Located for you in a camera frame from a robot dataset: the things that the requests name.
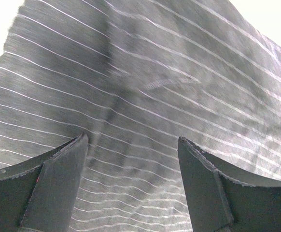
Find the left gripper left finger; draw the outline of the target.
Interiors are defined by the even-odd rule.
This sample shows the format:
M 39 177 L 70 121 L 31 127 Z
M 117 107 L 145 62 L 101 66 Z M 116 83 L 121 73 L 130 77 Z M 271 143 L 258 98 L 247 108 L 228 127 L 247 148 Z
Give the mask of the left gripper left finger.
M 88 136 L 0 169 L 0 232 L 66 232 L 76 200 Z

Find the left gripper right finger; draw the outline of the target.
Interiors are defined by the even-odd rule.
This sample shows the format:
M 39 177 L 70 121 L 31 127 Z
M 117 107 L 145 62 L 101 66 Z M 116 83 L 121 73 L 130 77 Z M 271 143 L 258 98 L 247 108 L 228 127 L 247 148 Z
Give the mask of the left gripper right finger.
M 218 158 L 184 137 L 178 159 L 195 232 L 281 232 L 281 181 Z

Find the black pinstripe long sleeve shirt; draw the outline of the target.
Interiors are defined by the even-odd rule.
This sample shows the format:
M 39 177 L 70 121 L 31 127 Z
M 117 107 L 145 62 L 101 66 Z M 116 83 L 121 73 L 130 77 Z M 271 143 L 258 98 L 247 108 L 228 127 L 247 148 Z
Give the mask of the black pinstripe long sleeve shirt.
M 0 168 L 90 139 L 70 232 L 190 232 L 185 137 L 281 181 L 281 47 L 227 0 L 27 0 L 0 57 Z

